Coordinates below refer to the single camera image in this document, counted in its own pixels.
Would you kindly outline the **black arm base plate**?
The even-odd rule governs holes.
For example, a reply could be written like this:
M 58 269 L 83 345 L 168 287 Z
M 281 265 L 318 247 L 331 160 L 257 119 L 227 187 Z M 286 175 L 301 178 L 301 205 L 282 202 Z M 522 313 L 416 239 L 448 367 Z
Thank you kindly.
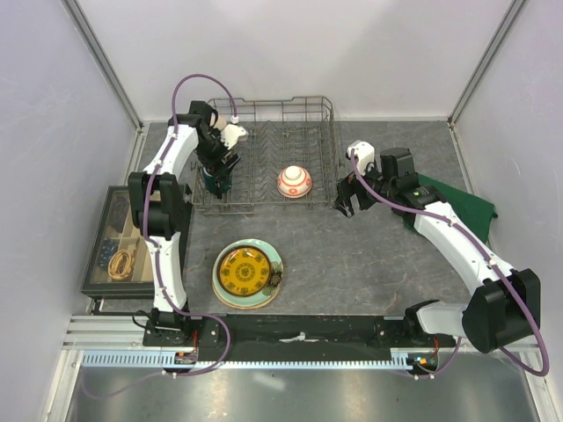
M 136 323 L 145 346 L 195 348 L 199 362 L 290 363 L 387 361 L 393 349 L 433 353 L 456 341 L 409 331 L 402 316 L 235 315 Z

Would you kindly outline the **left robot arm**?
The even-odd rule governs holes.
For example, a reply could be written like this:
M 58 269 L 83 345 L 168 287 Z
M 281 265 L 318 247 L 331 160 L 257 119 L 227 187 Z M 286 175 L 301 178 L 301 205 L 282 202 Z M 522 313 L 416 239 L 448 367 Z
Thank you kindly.
M 208 190 L 222 198 L 231 189 L 231 173 L 240 160 L 233 149 L 246 136 L 243 127 L 227 122 L 210 104 L 194 101 L 187 113 L 171 117 L 150 163 L 128 176 L 131 218 L 148 248 L 154 281 L 145 346 L 182 346 L 194 337 L 182 281 L 193 205 L 190 188 L 180 184 L 178 176 L 195 155 Z

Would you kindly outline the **yellow black patterned plate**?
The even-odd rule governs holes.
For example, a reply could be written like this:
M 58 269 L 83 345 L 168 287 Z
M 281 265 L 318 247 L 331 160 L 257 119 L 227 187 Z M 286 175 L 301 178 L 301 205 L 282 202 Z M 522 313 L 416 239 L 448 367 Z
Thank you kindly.
M 228 294 L 249 297 L 260 292 L 272 275 L 272 264 L 261 249 L 242 245 L 230 248 L 216 269 L 219 286 Z

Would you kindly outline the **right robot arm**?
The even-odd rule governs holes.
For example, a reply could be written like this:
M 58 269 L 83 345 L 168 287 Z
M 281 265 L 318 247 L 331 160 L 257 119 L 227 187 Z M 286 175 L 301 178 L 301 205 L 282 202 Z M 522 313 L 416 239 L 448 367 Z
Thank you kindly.
M 337 183 L 335 207 L 345 216 L 384 203 L 450 263 L 471 298 L 452 304 L 421 302 L 406 310 L 405 340 L 425 345 L 435 334 L 467 338 L 490 353 L 534 335 L 540 326 L 540 281 L 530 269 L 516 270 L 494 254 L 457 215 L 446 192 L 425 182 L 407 148 L 375 153 L 362 141 L 347 147 L 352 172 Z

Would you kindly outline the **dark green mug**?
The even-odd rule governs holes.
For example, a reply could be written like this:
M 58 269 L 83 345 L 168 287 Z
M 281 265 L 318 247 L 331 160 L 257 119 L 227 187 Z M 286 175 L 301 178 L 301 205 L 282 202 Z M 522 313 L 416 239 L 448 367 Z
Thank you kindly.
M 206 190 L 215 195 L 219 200 L 226 195 L 232 187 L 232 175 L 230 171 L 222 175 L 212 175 L 205 168 L 201 169 Z

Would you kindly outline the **beige plastic cup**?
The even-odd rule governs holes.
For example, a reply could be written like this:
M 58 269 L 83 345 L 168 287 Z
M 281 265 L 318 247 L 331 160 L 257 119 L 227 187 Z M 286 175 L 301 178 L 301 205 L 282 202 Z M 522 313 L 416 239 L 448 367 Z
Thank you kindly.
M 222 115 L 212 112 L 208 125 L 210 128 L 222 132 L 225 129 L 225 127 L 228 125 L 228 121 Z

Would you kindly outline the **white red patterned bowl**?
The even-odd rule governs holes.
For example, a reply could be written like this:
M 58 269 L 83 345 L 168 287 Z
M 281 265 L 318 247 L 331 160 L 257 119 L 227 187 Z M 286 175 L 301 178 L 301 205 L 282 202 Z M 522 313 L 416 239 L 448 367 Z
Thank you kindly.
M 313 180 L 310 173 L 299 165 L 290 165 L 282 169 L 277 178 L 277 190 L 286 198 L 302 198 L 311 190 L 312 186 Z

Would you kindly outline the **mint green flower plate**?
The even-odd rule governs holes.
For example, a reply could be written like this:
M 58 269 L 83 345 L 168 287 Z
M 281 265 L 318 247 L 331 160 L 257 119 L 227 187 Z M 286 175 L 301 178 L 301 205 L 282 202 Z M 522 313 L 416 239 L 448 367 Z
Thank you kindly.
M 265 295 L 270 295 L 271 292 L 276 288 L 276 287 L 281 287 L 282 286 L 282 279 L 283 279 L 283 274 L 284 274 L 284 265 L 282 262 L 282 257 L 280 256 L 280 254 L 278 253 L 278 251 L 268 242 L 259 240 L 259 239 L 251 239 L 251 238 L 247 238 L 247 239 L 242 239 L 239 241 L 236 241 L 232 244 L 229 244 L 228 246 L 226 246 L 218 255 L 218 257 L 216 258 L 216 261 L 214 263 L 213 266 L 213 270 L 212 270 L 212 284 L 213 283 L 218 283 L 218 278 L 216 276 L 216 269 L 217 269 L 217 265 L 219 263 L 219 258 L 230 248 L 236 247 L 236 246 L 242 246 L 242 245 L 251 245 L 254 247 L 257 247 L 259 249 L 261 249 L 262 251 L 264 251 L 267 255 L 267 257 L 269 258 L 269 260 L 271 261 L 272 264 L 272 275 L 270 276 L 269 281 L 267 282 L 267 284 L 265 285 L 265 287 L 261 290 Z

